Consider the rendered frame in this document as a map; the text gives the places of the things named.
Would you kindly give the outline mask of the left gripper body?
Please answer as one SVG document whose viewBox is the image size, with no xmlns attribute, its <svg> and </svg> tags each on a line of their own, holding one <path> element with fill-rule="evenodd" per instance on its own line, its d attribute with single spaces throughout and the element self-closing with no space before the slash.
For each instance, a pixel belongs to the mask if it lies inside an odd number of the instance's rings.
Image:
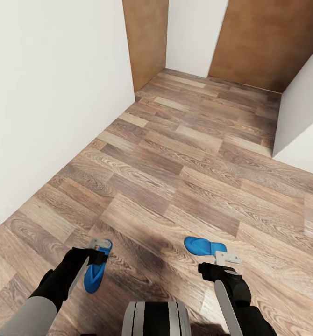
<svg viewBox="0 0 313 336">
<path fill-rule="evenodd" d="M 92 254 L 92 261 L 90 262 L 90 264 L 88 264 L 88 266 L 90 266 L 91 264 L 97 265 L 97 266 L 102 265 L 102 261 L 103 261 L 103 258 L 105 256 L 105 253 L 98 251 L 98 249 L 96 249 L 96 250 L 89 249 L 89 251 Z"/>
</svg>

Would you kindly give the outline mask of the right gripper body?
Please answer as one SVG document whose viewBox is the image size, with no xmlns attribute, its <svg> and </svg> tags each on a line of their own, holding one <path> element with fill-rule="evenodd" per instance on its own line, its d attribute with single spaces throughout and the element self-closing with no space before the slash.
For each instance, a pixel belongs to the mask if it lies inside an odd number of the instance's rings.
<svg viewBox="0 0 313 336">
<path fill-rule="evenodd" d="M 214 281 L 214 274 L 220 270 L 221 268 L 225 268 L 225 269 L 228 269 L 228 270 L 231 270 L 231 271 L 235 271 L 234 268 L 232 267 L 228 267 L 228 266 L 217 266 L 217 265 L 214 265 L 214 264 L 209 264 L 209 263 L 203 263 L 202 264 L 202 277 L 204 280 L 208 280 L 208 281 Z"/>
</svg>

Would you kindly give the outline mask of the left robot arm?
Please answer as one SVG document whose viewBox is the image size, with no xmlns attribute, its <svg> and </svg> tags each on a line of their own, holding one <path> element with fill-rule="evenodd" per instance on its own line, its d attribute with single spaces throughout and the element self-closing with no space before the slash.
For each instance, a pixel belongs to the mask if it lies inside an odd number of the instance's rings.
<svg viewBox="0 0 313 336">
<path fill-rule="evenodd" d="M 58 267 L 49 270 L 38 288 L 0 329 L 0 336 L 46 336 L 63 301 L 71 295 L 84 270 L 100 266 L 109 255 L 97 247 L 110 248 L 108 239 L 93 238 L 88 248 L 72 247 Z"/>
</svg>

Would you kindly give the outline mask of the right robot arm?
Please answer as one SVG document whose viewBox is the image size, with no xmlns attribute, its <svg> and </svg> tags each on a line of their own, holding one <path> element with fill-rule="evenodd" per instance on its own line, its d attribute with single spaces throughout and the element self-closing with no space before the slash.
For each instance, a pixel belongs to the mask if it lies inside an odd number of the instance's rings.
<svg viewBox="0 0 313 336">
<path fill-rule="evenodd" d="M 242 275 L 225 262 L 240 264 L 239 255 L 215 251 L 214 264 L 198 265 L 204 280 L 214 282 L 214 291 L 228 326 L 230 336 L 277 336 L 258 307 L 251 306 L 251 292 Z"/>
</svg>

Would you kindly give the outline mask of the sandal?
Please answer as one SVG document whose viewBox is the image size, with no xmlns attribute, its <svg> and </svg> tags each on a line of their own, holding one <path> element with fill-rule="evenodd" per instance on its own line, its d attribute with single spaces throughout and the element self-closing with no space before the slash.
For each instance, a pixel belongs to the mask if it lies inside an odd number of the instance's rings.
<svg viewBox="0 0 313 336">
<path fill-rule="evenodd" d="M 206 238 L 187 237 L 184 240 L 186 249 L 194 255 L 215 255 L 215 251 L 227 252 L 223 243 L 210 242 Z"/>
<path fill-rule="evenodd" d="M 105 255 L 108 255 L 111 251 L 111 248 L 102 248 L 98 247 L 98 251 L 104 252 Z M 87 292 L 94 293 L 101 283 L 103 273 L 105 269 L 105 263 L 102 263 L 102 265 L 97 266 L 91 264 L 88 266 L 88 269 L 86 271 L 85 277 L 84 277 L 84 286 Z"/>
</svg>

